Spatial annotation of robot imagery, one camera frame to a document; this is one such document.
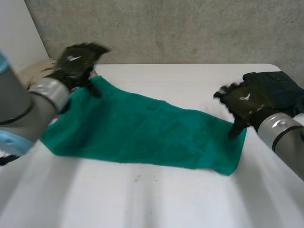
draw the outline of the towel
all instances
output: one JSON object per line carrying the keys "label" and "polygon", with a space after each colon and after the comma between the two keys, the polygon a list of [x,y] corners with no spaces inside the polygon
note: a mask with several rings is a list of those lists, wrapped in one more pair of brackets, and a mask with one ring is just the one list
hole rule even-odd
{"label": "towel", "polygon": [[246,131],[232,140],[230,122],[128,93],[101,76],[91,80],[102,98],[76,90],[69,110],[41,137],[55,155],[206,168],[224,175],[237,168]]}

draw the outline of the gloved robot hand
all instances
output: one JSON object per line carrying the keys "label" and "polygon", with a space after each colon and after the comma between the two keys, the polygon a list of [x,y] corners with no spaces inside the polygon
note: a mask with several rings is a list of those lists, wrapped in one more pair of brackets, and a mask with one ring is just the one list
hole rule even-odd
{"label": "gloved robot hand", "polygon": [[67,47],[57,61],[54,73],[48,77],[59,80],[70,91],[81,86],[87,88],[93,96],[101,97],[98,89],[88,78],[96,61],[107,52],[109,49],[94,43]]}
{"label": "gloved robot hand", "polygon": [[261,91],[259,84],[242,82],[239,85],[222,86],[214,97],[219,98],[235,118],[228,133],[229,137],[237,137],[243,129],[258,125],[258,112],[272,112],[273,110],[273,104]]}

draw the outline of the tabletop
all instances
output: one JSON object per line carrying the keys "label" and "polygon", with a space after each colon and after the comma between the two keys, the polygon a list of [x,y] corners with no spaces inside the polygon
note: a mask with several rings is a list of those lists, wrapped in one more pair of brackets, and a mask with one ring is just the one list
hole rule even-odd
{"label": "tabletop", "polygon": [[[270,64],[97,65],[116,87],[227,121],[212,95]],[[54,156],[41,142],[0,168],[1,228],[302,228],[304,183],[247,131],[223,176],[149,164]]]}

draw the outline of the robotic hand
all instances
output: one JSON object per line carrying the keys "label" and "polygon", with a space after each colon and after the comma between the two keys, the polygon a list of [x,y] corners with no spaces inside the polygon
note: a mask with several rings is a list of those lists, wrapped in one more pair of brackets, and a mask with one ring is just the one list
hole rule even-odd
{"label": "robotic hand", "polygon": [[221,87],[215,94],[233,114],[235,122],[228,135],[237,137],[253,126],[258,136],[304,180],[304,127],[276,110],[258,82]]}
{"label": "robotic hand", "polygon": [[70,92],[83,86],[100,92],[88,79],[94,64],[109,50],[97,44],[67,47],[54,73],[26,92],[0,53],[0,150],[10,154],[0,165],[27,153],[57,113],[67,109]]}

